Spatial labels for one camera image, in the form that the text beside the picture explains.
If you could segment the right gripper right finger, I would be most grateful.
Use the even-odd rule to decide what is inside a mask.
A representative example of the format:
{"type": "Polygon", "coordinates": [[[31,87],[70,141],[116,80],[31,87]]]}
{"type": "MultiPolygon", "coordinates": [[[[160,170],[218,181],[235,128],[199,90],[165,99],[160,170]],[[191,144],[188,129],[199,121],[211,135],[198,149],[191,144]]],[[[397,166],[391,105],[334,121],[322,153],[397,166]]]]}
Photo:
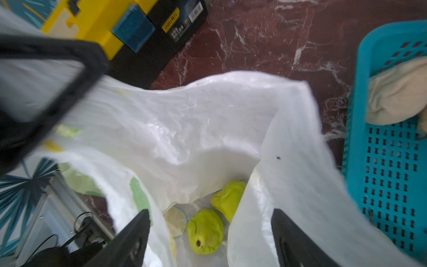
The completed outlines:
{"type": "Polygon", "coordinates": [[[271,227],[281,267],[338,266],[282,210],[274,209],[271,227]]]}

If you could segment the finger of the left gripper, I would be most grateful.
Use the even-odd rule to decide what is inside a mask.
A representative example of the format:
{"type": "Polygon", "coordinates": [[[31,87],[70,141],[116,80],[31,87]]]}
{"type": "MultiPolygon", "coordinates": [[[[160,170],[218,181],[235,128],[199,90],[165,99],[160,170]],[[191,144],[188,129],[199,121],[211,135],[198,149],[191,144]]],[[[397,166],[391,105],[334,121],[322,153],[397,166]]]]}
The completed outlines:
{"type": "Polygon", "coordinates": [[[108,72],[95,42],[1,36],[1,174],[13,171],[108,72]]]}

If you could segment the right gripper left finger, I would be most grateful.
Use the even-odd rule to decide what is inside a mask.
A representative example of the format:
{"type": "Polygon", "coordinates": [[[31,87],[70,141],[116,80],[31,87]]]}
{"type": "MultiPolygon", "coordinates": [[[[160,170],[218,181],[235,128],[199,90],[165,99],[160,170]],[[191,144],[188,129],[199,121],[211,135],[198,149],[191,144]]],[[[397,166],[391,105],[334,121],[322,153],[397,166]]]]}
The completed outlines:
{"type": "Polygon", "coordinates": [[[150,213],[139,212],[128,225],[85,266],[141,267],[150,232],[150,213]]]}

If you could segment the green pear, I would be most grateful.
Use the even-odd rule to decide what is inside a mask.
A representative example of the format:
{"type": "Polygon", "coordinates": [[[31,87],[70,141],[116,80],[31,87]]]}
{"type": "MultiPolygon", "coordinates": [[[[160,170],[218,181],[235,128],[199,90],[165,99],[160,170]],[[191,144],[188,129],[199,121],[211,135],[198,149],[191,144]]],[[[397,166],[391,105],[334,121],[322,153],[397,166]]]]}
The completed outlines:
{"type": "Polygon", "coordinates": [[[215,193],[210,200],[211,205],[221,212],[229,223],[232,222],[238,209],[246,185],[247,183],[244,181],[229,182],[222,190],[215,193]]]}
{"type": "Polygon", "coordinates": [[[187,235],[190,246],[197,255],[210,255],[221,246],[225,228],[215,211],[202,209],[189,221],[187,235]]]}

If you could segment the white lemon print bag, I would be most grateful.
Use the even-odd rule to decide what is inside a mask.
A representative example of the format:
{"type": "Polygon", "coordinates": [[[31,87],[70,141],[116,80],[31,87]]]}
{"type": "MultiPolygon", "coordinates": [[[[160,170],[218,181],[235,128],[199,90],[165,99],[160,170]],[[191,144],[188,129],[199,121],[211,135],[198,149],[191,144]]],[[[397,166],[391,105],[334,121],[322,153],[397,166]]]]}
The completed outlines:
{"type": "Polygon", "coordinates": [[[228,232],[231,267],[279,265],[274,209],[343,267],[419,266],[363,217],[321,128],[304,81],[237,71],[146,91],[104,76],[31,152],[93,181],[117,232],[149,208],[145,267],[213,265],[174,254],[163,215],[234,179],[249,183],[228,232]]]}

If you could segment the green plastic bag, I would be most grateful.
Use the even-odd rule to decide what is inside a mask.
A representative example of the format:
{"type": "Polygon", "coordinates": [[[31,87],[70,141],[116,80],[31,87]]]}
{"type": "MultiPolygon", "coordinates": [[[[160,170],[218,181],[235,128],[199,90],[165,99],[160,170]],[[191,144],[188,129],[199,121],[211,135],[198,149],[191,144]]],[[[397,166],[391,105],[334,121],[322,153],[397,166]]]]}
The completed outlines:
{"type": "Polygon", "coordinates": [[[67,163],[58,163],[57,165],[70,189],[80,194],[104,198],[102,190],[96,185],[92,178],[79,173],[67,163]]]}

